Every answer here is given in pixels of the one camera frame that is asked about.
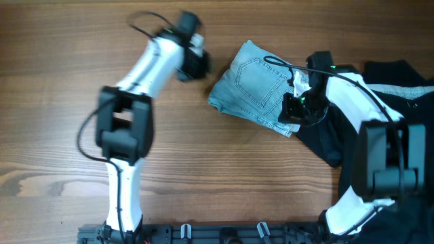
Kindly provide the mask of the light blue denim shorts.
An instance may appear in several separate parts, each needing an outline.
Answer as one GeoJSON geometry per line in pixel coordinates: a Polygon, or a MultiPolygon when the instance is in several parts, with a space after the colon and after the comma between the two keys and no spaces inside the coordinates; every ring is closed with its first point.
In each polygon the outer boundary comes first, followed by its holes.
{"type": "Polygon", "coordinates": [[[213,86],[208,104],[221,113],[253,121],[289,137],[300,126],[278,121],[283,95],[294,93],[294,80],[308,83],[308,77],[300,70],[265,62],[264,57],[270,55],[252,41],[246,41],[213,86]]]}

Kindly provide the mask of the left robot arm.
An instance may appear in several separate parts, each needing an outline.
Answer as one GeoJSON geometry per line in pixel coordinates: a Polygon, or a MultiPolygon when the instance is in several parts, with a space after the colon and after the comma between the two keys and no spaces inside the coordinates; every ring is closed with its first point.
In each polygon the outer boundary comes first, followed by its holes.
{"type": "Polygon", "coordinates": [[[108,170],[109,211],[101,241],[141,243],[140,169],[154,136],[153,99],[176,75],[181,81],[202,79],[210,57],[201,21],[183,11],[149,36],[144,53],[116,86],[100,90],[96,109],[96,145],[108,170]]]}

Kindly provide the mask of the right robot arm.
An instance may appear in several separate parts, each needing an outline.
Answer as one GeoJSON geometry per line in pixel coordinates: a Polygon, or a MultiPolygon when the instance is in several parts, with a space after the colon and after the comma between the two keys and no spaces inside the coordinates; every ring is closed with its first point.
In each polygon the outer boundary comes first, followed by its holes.
{"type": "Polygon", "coordinates": [[[425,188],[426,130],[408,123],[363,82],[351,65],[336,66],[330,52],[306,59],[309,84],[294,73],[292,94],[283,95],[282,123],[312,127],[335,106],[356,133],[351,158],[351,184],[333,207],[325,210],[318,233],[325,241],[352,238],[383,211],[398,211],[402,201],[425,188]]]}

